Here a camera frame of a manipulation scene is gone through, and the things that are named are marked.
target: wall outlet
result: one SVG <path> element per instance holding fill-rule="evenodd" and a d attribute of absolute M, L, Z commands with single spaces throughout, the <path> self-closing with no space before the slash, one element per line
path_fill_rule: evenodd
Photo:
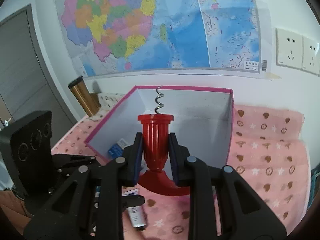
<path fill-rule="evenodd" d="M 302 68 L 302 35 L 276 29 L 277 65 Z"/>
<path fill-rule="evenodd" d="M 319 43 L 307 37 L 303 37 L 303 61 L 302 69 L 314 74 L 320 71 Z"/>

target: gold thermos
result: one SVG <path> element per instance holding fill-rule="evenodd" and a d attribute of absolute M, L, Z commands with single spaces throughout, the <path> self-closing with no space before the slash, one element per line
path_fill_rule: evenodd
<path fill-rule="evenodd" d="M 93 116 L 99 111 L 99 106 L 93 100 L 86 85 L 84 84 L 83 76 L 80 76 L 77 79 L 73 80 L 68 85 L 68 88 L 79 101 L 88 116 Z"/>

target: toothpaste tube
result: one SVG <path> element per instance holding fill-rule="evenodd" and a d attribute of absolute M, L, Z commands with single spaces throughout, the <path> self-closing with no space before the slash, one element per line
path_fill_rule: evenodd
<path fill-rule="evenodd" d="M 135 188 L 133 190 L 124 192 L 122 195 L 123 196 L 129 196 L 129 195 L 138 195 L 139 194 L 139 189 Z M 130 207 L 127 208 L 131 224 L 136 230 L 142 231 L 146 229 L 147 223 L 144 218 L 144 212 L 142 206 L 138 207 Z"/>

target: white wall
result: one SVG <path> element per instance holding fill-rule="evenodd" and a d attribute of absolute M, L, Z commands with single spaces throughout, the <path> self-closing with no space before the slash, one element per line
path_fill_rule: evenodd
<path fill-rule="evenodd" d="M 267 0 L 273 25 L 320 40 L 320 26 L 305 0 Z M 84 114 L 68 91 L 68 83 L 76 78 L 72 62 L 63 43 L 54 0 L 35 0 L 38 30 L 44 58 L 53 79 L 76 118 Z M 231 88 L 236 104 L 288 108 L 305 115 L 302 138 L 310 150 L 312 167 L 320 162 L 320 78 L 290 68 L 276 66 L 276 46 L 273 49 L 272 72 L 281 79 L 257 80 L 229 76 L 148 75 L 86 80 L 91 91 L 126 93 L 134 85 L 198 85 Z"/>

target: door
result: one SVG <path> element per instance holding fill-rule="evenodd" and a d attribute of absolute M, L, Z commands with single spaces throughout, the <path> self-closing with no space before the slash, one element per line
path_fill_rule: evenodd
<path fill-rule="evenodd" d="M 53 146 L 76 121 L 36 52 L 31 27 L 27 8 L 0 23 L 0 119 L 10 125 L 32 111 L 52 111 Z"/>

